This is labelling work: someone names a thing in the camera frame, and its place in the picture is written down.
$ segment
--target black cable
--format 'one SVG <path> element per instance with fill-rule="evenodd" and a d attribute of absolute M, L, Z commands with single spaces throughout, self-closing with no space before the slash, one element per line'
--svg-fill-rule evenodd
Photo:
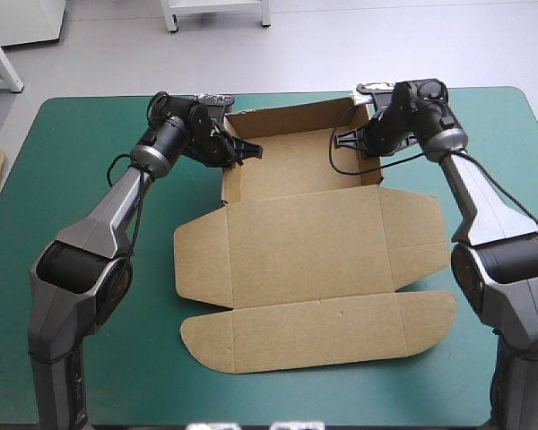
<path fill-rule="evenodd" d="M 434 152 L 444 152 L 442 157 L 438 160 L 438 163 L 440 164 L 443 160 L 443 158 L 451 156 L 451 155 L 457 155 L 458 157 L 462 159 L 467 159 L 468 161 L 472 162 L 481 172 L 483 175 L 486 176 L 486 178 L 501 192 L 503 193 L 512 203 L 514 203 L 528 218 L 530 218 L 532 221 L 534 221 L 538 225 L 538 219 L 511 193 L 508 192 L 506 188 L 504 188 L 502 185 L 499 184 L 499 182 L 494 179 L 494 177 L 489 173 L 486 168 L 474 157 L 471 157 L 468 155 L 464 150 L 446 150 L 446 149 L 433 149 L 433 150 L 426 150 L 423 152 L 419 152 L 418 154 L 415 154 L 411 157 L 408 157 L 406 159 L 399 159 L 398 161 L 394 161 L 392 163 L 385 164 L 384 166 L 379 166 L 377 168 L 367 168 L 365 170 L 361 170 L 358 172 L 345 172 L 341 169 L 339 169 L 333 162 L 333 140 L 336 136 L 337 130 L 341 126 L 341 124 L 344 121 L 344 118 L 351 112 L 353 109 L 355 109 L 358 105 L 353 105 L 349 107 L 347 110 L 344 111 L 343 115 L 341 116 L 341 120 L 339 121 L 339 124 L 333 129 L 331 132 L 331 137 L 329 139 L 329 164 L 333 168 L 334 171 L 337 173 L 340 173 L 341 175 L 348 175 L 348 176 L 359 176 L 359 175 L 365 175 L 367 173 L 376 172 L 379 170 L 382 170 L 383 168 L 391 168 L 392 166 L 397 166 L 399 164 L 406 163 L 408 161 L 412 161 L 414 159 L 418 159 L 420 157 L 426 156 L 428 154 L 434 153 Z"/>
<path fill-rule="evenodd" d="M 108 184 L 110 187 L 113 186 L 111 182 L 111 172 L 116 166 L 117 162 L 121 159 L 130 159 L 132 161 L 132 164 L 130 164 L 129 167 L 137 168 L 140 171 L 140 180 L 139 180 L 139 188 L 137 191 L 137 198 L 136 198 L 136 203 L 135 203 L 136 214 L 135 214 L 134 232 L 132 233 L 130 245 L 129 245 L 129 248 L 127 249 L 126 258 L 124 260 L 124 265 L 122 266 L 120 273 L 117 275 L 117 278 L 115 281 L 116 283 L 119 283 L 121 279 L 124 277 L 127 267 L 129 266 L 129 263 L 132 260 L 132 256 L 134 255 L 135 242 L 137 240 L 137 235 L 139 233 L 139 228 L 140 228 L 140 224 L 142 220 L 143 198 L 145 197 L 145 193 L 143 192 L 143 174 L 147 174 L 150 180 L 152 182 L 154 181 L 153 173 L 138 158 L 136 158 L 132 154 L 120 154 L 117 157 L 115 157 L 114 160 L 111 162 L 111 164 L 108 167 L 108 172 L 106 173 L 106 177 L 108 179 Z"/>

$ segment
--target unfolded cardboard box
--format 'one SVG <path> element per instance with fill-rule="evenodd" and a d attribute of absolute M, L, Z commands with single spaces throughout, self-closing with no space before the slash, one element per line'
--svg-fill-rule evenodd
<path fill-rule="evenodd" d="M 343 176 L 329 137 L 352 100 L 233 114 L 226 126 L 262 159 L 223 172 L 225 206 L 178 228 L 182 297 L 232 310 L 188 318 L 181 335 L 228 373 L 406 357 L 438 343 L 456 312 L 443 291 L 396 293 L 448 263 L 438 201 Z M 342 126 L 364 124 L 364 107 Z M 348 149 L 335 163 L 378 166 Z"/>

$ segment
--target white cabinet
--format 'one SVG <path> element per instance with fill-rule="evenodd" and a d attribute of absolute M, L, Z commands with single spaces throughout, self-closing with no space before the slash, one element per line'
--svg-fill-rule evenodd
<path fill-rule="evenodd" d="M 0 0 L 0 45 L 60 37 L 65 0 Z"/>

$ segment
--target green table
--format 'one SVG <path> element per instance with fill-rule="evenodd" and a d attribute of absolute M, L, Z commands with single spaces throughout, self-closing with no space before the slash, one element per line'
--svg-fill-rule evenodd
<path fill-rule="evenodd" d="M 341 92 L 247 94 L 236 109 L 283 106 Z M 28 268 L 42 246 L 106 191 L 106 167 L 146 127 L 147 97 L 44 103 L 0 197 L 0 422 L 37 421 L 26 330 Z M 538 124 L 514 88 L 451 91 L 471 153 L 538 216 Z M 399 157 L 411 155 L 410 148 Z M 417 160 L 384 185 L 436 195 L 447 230 L 460 216 L 438 166 Z M 353 425 L 479 425 L 488 416 L 496 338 L 482 326 L 450 269 L 407 288 L 446 289 L 459 302 L 450 334 L 416 357 L 266 374 L 219 374 L 199 365 L 178 334 L 190 315 L 216 308 L 176 295 L 172 232 L 220 206 L 221 171 L 181 159 L 144 205 L 134 283 L 102 331 L 85 341 L 91 421 L 267 424 L 321 419 Z M 411 222 L 422 222 L 412 219 Z"/>

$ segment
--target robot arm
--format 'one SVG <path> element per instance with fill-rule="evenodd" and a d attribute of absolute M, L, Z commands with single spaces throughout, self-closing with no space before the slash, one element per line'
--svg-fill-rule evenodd
<path fill-rule="evenodd" d="M 382 157 L 417 142 L 441 166 L 463 216 L 453 236 L 453 273 L 481 321 L 499 335 L 487 425 L 538 430 L 538 225 L 508 207 L 468 156 L 468 137 L 447 102 L 440 81 L 399 82 L 390 103 L 378 106 L 367 125 L 338 135 L 335 146 Z"/>
<path fill-rule="evenodd" d="M 198 100 L 158 93 L 148 107 L 148 124 L 126 155 L 133 163 L 124 175 L 84 219 L 56 235 L 30 270 L 28 337 L 41 430 L 91 428 L 82 340 L 103 325 L 129 288 L 135 238 L 130 241 L 126 230 L 153 182 L 182 154 L 208 167 L 262 155 L 260 146 L 216 124 Z"/>

